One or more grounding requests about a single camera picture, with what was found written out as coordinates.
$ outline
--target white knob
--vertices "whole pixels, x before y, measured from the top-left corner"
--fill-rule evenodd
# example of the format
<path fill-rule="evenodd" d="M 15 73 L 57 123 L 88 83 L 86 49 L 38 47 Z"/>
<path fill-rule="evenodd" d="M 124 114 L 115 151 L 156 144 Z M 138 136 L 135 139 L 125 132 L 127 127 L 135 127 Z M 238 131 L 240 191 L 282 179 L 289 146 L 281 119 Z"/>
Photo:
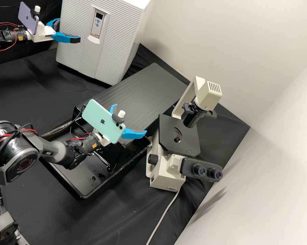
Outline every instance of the white knob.
<path fill-rule="evenodd" d="M 36 5 L 35 7 L 34 7 L 34 11 L 35 12 L 37 12 L 37 13 L 40 13 L 40 6 L 38 6 L 38 5 Z"/>
<path fill-rule="evenodd" d="M 125 114 L 126 114 L 125 111 L 120 110 L 118 113 L 118 117 L 124 118 Z"/>

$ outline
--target white cable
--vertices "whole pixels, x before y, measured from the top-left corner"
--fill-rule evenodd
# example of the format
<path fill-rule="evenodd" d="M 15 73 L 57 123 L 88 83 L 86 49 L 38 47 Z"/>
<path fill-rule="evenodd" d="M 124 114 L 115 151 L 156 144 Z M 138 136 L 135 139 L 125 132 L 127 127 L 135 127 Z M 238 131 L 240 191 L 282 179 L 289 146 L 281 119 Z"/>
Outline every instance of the white cable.
<path fill-rule="evenodd" d="M 163 215 L 161 216 L 160 220 L 158 221 L 158 224 L 156 225 L 155 229 L 154 229 L 153 232 L 151 233 L 151 236 L 149 237 L 149 239 L 148 239 L 146 245 L 149 245 L 149 243 L 150 243 L 151 239 L 153 238 L 155 232 L 157 231 L 157 229 L 158 229 L 160 223 L 162 222 L 163 218 L 165 217 L 165 214 L 167 213 L 168 209 L 171 207 L 171 205 L 173 204 L 173 202 L 174 202 L 175 199 L 177 198 L 179 192 L 180 192 L 180 190 L 178 190 L 178 191 L 176 192 L 175 197 L 174 197 L 173 200 L 168 204 L 168 206 L 167 206 L 167 208 L 165 209 Z"/>

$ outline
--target control panel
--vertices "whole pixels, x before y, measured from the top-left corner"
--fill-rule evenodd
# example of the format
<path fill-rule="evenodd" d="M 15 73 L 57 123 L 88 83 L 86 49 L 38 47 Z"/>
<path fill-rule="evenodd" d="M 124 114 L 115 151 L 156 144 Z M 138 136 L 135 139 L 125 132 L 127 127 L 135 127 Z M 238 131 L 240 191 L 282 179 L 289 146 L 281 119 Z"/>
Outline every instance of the control panel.
<path fill-rule="evenodd" d="M 102 28 L 104 13 L 96 10 L 93 18 L 92 28 L 91 28 L 91 36 L 98 38 L 100 37 L 100 32 Z"/>

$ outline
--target microscope eyepiece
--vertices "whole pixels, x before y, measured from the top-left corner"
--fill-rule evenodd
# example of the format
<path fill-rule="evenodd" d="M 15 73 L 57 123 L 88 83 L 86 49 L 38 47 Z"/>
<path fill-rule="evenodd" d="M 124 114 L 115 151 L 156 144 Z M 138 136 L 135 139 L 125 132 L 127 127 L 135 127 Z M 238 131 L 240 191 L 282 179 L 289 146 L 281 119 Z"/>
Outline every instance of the microscope eyepiece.
<path fill-rule="evenodd" d="M 195 164 L 193 165 L 193 174 L 197 176 L 205 176 L 207 173 L 207 169 L 203 167 L 201 164 Z"/>
<path fill-rule="evenodd" d="M 207 176 L 214 179 L 221 179 L 223 177 L 223 173 L 214 168 L 208 168 Z"/>

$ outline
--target ribbed panel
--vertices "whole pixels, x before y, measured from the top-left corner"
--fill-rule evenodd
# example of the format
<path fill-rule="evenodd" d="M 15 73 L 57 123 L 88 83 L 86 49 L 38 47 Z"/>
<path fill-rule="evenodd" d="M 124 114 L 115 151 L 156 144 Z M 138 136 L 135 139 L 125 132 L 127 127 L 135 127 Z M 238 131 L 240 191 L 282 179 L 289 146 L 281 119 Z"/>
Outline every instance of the ribbed panel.
<path fill-rule="evenodd" d="M 110 14 L 95 78 L 115 85 L 123 76 L 143 10 L 122 0 L 63 0 L 60 30 L 81 36 L 79 44 L 59 43 L 56 60 L 79 70 L 91 5 Z"/>

